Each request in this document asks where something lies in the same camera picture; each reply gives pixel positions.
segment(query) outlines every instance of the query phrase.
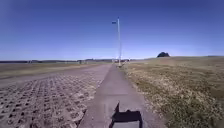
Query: blue sky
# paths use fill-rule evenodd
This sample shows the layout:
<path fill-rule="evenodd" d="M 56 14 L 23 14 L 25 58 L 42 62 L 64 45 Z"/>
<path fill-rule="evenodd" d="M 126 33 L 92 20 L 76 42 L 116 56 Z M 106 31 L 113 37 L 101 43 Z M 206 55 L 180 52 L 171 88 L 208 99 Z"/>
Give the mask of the blue sky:
<path fill-rule="evenodd" d="M 1 0 L 0 60 L 224 55 L 217 0 Z"/>

